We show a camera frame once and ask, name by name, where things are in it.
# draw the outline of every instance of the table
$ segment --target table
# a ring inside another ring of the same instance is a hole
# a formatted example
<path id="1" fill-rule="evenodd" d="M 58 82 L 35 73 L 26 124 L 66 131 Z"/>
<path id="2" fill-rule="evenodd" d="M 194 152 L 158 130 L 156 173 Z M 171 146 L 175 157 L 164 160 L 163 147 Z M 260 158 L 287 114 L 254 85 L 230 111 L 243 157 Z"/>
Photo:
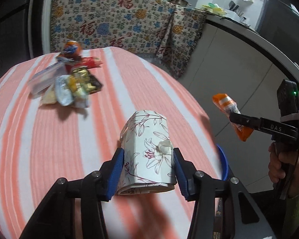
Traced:
<path id="1" fill-rule="evenodd" d="M 90 95 L 90 107 L 40 106 L 40 98 L 29 95 L 27 81 L 56 55 L 16 65 L 0 79 L 0 230 L 6 238 L 19 238 L 56 179 L 81 179 L 111 159 L 122 127 L 136 110 L 165 115 L 171 141 L 185 159 L 221 178 L 208 116 L 166 72 L 120 48 L 85 50 L 83 56 L 104 62 L 91 70 L 104 87 Z M 110 238 L 173 239 L 187 237 L 193 207 L 176 186 L 166 193 L 115 196 L 103 211 Z"/>

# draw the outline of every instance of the orange snack package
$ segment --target orange snack package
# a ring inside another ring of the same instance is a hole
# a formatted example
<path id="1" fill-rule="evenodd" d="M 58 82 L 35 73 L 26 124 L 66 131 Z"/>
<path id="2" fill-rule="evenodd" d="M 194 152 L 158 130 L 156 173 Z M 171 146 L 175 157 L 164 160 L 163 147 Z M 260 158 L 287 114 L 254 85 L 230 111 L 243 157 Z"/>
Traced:
<path id="1" fill-rule="evenodd" d="M 240 111 L 237 108 L 237 103 L 232 98 L 230 98 L 226 93 L 218 93 L 214 95 L 213 103 L 221 110 L 221 112 L 226 114 L 228 119 L 229 119 L 229 114 L 231 112 L 240 114 Z M 249 127 L 245 127 L 234 123 L 231 123 L 231 125 L 235 129 L 239 139 L 243 142 L 245 142 L 253 132 L 253 129 Z"/>

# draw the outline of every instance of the red snack package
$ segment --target red snack package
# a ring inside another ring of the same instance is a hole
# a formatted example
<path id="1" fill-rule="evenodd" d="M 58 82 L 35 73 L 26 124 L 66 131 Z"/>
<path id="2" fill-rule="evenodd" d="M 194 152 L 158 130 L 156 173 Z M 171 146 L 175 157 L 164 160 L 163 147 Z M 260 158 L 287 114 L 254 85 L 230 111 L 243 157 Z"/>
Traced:
<path id="1" fill-rule="evenodd" d="M 100 66 L 101 64 L 103 64 L 103 61 L 101 59 L 99 59 L 98 57 L 83 57 L 82 61 L 75 64 L 74 67 L 85 66 L 88 69 L 91 69 L 91 68 L 96 68 L 96 67 Z"/>

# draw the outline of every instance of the cooking pot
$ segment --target cooking pot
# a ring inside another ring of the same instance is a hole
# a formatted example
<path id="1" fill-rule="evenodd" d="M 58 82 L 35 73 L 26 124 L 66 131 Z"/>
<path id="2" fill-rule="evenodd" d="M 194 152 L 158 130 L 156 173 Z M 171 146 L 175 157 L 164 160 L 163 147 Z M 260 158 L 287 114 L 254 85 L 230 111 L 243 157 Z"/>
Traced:
<path id="1" fill-rule="evenodd" d="M 178 4 L 178 5 L 183 6 L 183 7 L 186 7 L 187 5 L 191 5 L 186 0 L 169 0 L 169 2 Z"/>

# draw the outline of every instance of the paper cup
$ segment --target paper cup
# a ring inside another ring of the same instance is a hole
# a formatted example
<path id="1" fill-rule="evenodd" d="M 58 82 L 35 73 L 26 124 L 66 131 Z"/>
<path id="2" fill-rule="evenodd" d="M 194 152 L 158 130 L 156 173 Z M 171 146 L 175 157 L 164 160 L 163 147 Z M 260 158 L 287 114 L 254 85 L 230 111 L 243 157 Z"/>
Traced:
<path id="1" fill-rule="evenodd" d="M 166 117 L 154 111 L 137 111 L 120 134 L 124 166 L 119 195 L 170 191 L 176 184 Z"/>

